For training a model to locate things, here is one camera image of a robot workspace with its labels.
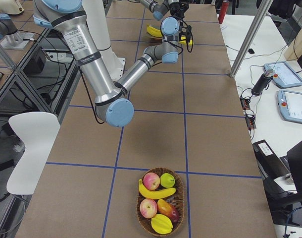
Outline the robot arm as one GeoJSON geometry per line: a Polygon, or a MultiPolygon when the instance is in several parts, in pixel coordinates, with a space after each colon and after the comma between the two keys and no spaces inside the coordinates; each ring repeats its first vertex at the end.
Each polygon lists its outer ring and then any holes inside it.
{"type": "Polygon", "coordinates": [[[90,34],[87,13],[81,0],[35,0],[34,21],[37,25],[60,32],[79,69],[83,72],[96,94],[94,112],[104,122],[114,127],[124,127],[133,118],[134,107],[125,96],[138,80],[157,61],[176,63],[182,52],[181,37],[186,43],[192,39],[191,26],[184,22],[189,8],[187,0],[165,0],[157,3],[143,0],[141,4],[161,21],[162,43],[147,47],[117,81],[113,81],[99,49],[90,34]]]}
{"type": "Polygon", "coordinates": [[[184,13],[189,9],[189,0],[164,0],[158,3],[154,0],[139,0],[156,20],[161,20],[168,12],[173,17],[184,18],[184,13]]]}

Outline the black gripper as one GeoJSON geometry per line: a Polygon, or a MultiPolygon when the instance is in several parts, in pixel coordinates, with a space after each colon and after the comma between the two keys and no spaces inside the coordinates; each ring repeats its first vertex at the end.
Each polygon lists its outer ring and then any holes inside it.
{"type": "MultiPolygon", "coordinates": [[[[179,32],[179,38],[181,36],[186,36],[186,38],[192,38],[193,39],[193,34],[192,34],[192,27],[188,25],[185,21],[180,21],[180,32],[179,32]]],[[[189,53],[192,52],[193,46],[185,45],[187,48],[187,51],[189,53]]]]}
{"type": "Polygon", "coordinates": [[[170,2],[170,14],[171,16],[179,17],[183,19],[185,12],[188,10],[187,1],[171,1],[170,2]]]}

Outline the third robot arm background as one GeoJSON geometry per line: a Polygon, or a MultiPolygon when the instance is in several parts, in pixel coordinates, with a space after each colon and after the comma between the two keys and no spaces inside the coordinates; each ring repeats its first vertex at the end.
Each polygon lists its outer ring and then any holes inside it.
{"type": "Polygon", "coordinates": [[[24,41],[25,34],[21,34],[8,14],[0,13],[0,41],[7,50],[23,50],[28,44],[24,41]]]}

